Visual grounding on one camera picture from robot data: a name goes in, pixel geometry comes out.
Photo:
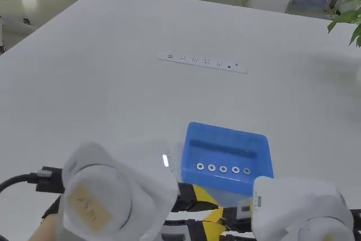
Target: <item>black cable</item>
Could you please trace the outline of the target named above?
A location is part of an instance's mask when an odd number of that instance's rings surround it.
[[[37,181],[37,175],[36,173],[30,173],[30,174],[22,174],[18,176],[11,177],[10,179],[6,180],[5,182],[0,183],[0,193],[4,191],[9,186],[12,186],[16,183],[21,182],[28,182],[28,183],[36,183]]]
[[[9,241],[9,240],[7,240],[5,237],[3,237],[3,236],[0,234],[0,241]]]

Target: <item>beige label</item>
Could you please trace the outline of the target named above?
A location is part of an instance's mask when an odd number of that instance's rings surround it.
[[[82,184],[68,196],[67,203],[95,233],[112,219],[106,207]]]

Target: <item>socket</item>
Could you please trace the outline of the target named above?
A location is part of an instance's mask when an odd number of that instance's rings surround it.
[[[222,61],[222,60],[214,60],[211,58],[204,58],[198,56],[189,56],[186,54],[177,54],[173,52],[160,52],[157,54],[157,59],[165,60],[167,62],[183,63],[198,67],[218,69],[218,70],[235,72],[235,73],[244,73],[244,74],[248,73],[238,63]]]

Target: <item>blue plastic tray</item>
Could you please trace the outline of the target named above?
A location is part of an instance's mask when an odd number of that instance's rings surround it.
[[[197,168],[198,163],[204,165],[203,170]],[[208,170],[209,164],[215,165],[215,171]],[[226,166],[227,172],[221,172],[220,166]],[[232,171],[234,166],[240,169],[239,173]],[[189,124],[182,157],[183,182],[251,196],[258,176],[273,178],[264,135],[198,122]]]

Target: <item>metal washer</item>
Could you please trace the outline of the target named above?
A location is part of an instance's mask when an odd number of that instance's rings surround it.
[[[209,164],[209,165],[208,165],[208,170],[209,170],[210,172],[215,171],[215,165]]]
[[[226,173],[227,172],[227,167],[226,166],[220,166],[219,171],[222,172],[222,173]]]
[[[249,170],[249,168],[243,168],[243,173],[244,173],[244,174],[247,174],[247,175],[250,175],[250,170]]]
[[[202,163],[197,164],[197,169],[204,170],[204,165]]]
[[[232,172],[233,173],[239,173],[239,168],[237,166],[233,166],[232,167]]]

